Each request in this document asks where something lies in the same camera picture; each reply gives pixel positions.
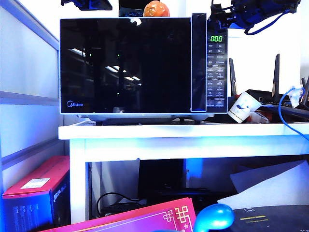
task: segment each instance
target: printed label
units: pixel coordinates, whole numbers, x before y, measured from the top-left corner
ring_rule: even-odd
[[[28,183],[26,183],[23,187],[21,187],[21,189],[41,188],[49,180],[50,178],[32,179],[28,181]]]

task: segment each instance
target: paper cup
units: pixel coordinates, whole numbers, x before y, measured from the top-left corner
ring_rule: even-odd
[[[250,112],[256,111],[261,106],[261,103],[250,94],[243,92],[227,114],[238,123],[242,123],[247,117],[249,117]]]

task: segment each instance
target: microwave oven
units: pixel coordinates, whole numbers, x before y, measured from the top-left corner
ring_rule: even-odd
[[[60,113],[96,122],[227,113],[227,30],[192,17],[60,20]]]

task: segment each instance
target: dark box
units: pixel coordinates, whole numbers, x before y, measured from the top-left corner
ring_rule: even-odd
[[[54,156],[3,194],[5,231],[36,232],[70,224],[70,162]]]
[[[223,232],[309,232],[309,205],[234,210],[233,225]]]

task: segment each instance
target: green digital numbers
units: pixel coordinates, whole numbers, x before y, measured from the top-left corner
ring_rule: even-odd
[[[223,36],[222,35],[212,35],[211,42],[222,42]]]

